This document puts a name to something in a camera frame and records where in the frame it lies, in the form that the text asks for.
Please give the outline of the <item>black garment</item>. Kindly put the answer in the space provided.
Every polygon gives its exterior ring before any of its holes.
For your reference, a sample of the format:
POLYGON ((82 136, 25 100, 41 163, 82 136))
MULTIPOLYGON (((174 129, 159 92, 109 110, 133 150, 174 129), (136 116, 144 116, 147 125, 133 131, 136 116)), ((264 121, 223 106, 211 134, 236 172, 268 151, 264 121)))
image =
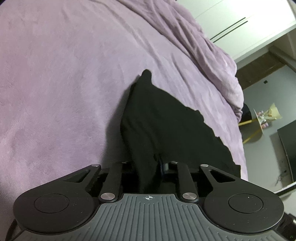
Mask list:
POLYGON ((120 133, 137 169, 141 193, 156 188, 164 165, 171 161, 187 164, 190 169, 208 164, 241 176, 241 167, 201 113, 154 86, 149 70, 144 70, 130 88, 120 133))

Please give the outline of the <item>purple bed blanket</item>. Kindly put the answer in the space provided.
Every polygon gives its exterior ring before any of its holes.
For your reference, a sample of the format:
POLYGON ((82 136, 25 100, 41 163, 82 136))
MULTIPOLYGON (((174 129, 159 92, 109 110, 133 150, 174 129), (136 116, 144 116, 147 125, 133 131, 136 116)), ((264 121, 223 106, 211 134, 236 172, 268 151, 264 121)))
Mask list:
POLYGON ((1 4, 1 240, 23 192, 123 156, 130 85, 152 82, 197 109, 241 166, 236 63, 175 1, 1 4))

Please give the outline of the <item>yellow-legged side table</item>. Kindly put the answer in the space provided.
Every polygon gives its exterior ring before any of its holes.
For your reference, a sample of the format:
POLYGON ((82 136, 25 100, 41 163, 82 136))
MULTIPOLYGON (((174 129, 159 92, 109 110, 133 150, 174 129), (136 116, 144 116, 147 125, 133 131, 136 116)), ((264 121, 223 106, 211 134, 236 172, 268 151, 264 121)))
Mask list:
POLYGON ((243 144, 248 143, 257 136, 261 137, 263 129, 266 128, 264 111, 256 111, 255 109, 253 111, 255 114, 254 118, 243 121, 238 125, 242 133, 243 144))

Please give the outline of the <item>brown wooden door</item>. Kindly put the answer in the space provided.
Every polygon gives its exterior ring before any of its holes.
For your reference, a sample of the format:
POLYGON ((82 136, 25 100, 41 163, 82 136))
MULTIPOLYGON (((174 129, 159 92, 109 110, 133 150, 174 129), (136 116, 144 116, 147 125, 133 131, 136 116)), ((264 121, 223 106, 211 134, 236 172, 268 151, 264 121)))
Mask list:
POLYGON ((267 52, 237 70, 236 77, 242 89, 246 89, 271 73, 285 66, 273 53, 267 52))

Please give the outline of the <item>wrapped flower bouquet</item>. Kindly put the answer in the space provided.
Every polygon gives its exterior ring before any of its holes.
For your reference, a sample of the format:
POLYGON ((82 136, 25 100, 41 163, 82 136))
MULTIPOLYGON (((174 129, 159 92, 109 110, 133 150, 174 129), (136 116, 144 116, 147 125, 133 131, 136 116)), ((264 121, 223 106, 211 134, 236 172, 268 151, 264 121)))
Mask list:
POLYGON ((260 111, 256 114, 262 129, 269 127, 272 121, 280 120, 282 118, 275 103, 273 103, 268 110, 260 111))

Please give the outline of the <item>white wardrobe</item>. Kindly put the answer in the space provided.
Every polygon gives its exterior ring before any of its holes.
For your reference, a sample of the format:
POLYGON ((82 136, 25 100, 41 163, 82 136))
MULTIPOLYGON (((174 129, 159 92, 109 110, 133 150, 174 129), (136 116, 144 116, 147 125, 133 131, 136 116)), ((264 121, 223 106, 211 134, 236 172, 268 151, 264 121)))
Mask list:
POLYGON ((289 1, 179 1, 206 36, 236 62, 295 29, 289 1))

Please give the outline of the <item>black monitor screen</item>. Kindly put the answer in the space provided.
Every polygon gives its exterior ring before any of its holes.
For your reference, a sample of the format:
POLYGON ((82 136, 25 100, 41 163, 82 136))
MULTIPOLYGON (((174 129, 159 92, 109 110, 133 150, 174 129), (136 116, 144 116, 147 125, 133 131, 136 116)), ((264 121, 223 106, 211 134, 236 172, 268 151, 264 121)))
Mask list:
POLYGON ((295 182, 296 159, 296 120, 277 130, 290 168, 292 181, 295 182))

